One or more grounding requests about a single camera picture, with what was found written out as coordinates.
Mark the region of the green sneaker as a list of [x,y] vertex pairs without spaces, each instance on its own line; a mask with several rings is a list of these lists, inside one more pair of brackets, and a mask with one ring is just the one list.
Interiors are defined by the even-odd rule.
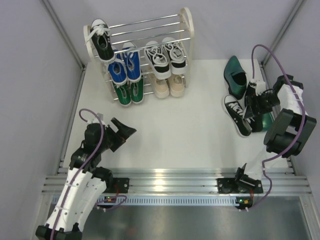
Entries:
[[144,99],[144,77],[141,76],[139,81],[130,82],[130,96],[134,104],[141,104]]
[[113,85],[113,88],[114,88],[115,93],[117,95],[119,103],[123,107],[128,107],[132,102],[130,92],[129,92],[128,83],[126,82],[123,85],[117,85],[115,83],[112,83],[112,85]]

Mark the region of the black white sneaker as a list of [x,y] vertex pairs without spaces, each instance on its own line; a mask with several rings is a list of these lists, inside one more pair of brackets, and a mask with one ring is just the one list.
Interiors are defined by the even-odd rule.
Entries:
[[143,52],[145,60],[157,79],[165,80],[171,76],[169,61],[157,41],[149,41]]
[[183,75],[187,71],[187,58],[179,41],[173,37],[165,37],[162,40],[162,50],[169,60],[171,72],[174,75]]

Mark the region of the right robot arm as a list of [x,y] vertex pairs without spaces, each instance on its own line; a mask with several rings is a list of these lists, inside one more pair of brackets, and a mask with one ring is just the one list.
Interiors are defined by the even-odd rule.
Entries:
[[235,102],[230,102],[228,108],[240,113],[242,120],[249,117],[259,117],[270,113],[272,108],[280,106],[281,111],[267,130],[263,143],[266,151],[275,153],[274,157],[262,161],[262,167],[267,162],[279,157],[297,156],[304,148],[311,133],[316,127],[317,120],[308,116],[303,105],[302,92],[304,86],[294,81],[291,75],[281,75],[271,89],[257,95],[248,95],[245,99],[245,110]]

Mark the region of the beige lace sneaker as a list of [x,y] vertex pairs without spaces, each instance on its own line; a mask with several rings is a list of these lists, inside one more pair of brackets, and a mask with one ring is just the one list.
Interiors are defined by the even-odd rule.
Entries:
[[165,79],[158,79],[153,73],[148,74],[147,79],[157,98],[164,99],[169,96],[170,90]]
[[185,85],[181,75],[172,74],[168,79],[170,94],[175,98],[183,97],[185,94]]

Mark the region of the blue sneaker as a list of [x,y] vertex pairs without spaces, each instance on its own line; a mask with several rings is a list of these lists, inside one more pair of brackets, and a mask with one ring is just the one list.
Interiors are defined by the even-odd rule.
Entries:
[[122,58],[126,69],[127,78],[132,83],[137,83],[141,79],[140,50],[133,42],[125,42],[122,47]]
[[114,85],[119,88],[127,83],[127,73],[121,55],[119,53],[115,53],[114,56],[114,61],[108,65],[108,72]]

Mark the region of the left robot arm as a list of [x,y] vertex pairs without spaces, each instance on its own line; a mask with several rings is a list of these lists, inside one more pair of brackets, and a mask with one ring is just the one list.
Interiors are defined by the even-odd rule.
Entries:
[[98,115],[87,121],[84,139],[71,155],[66,181],[59,199],[44,225],[39,225],[35,235],[40,240],[80,240],[85,223],[97,205],[102,193],[109,193],[115,187],[111,170],[100,167],[102,153],[115,152],[136,129],[129,127],[115,117],[111,122],[114,131]]

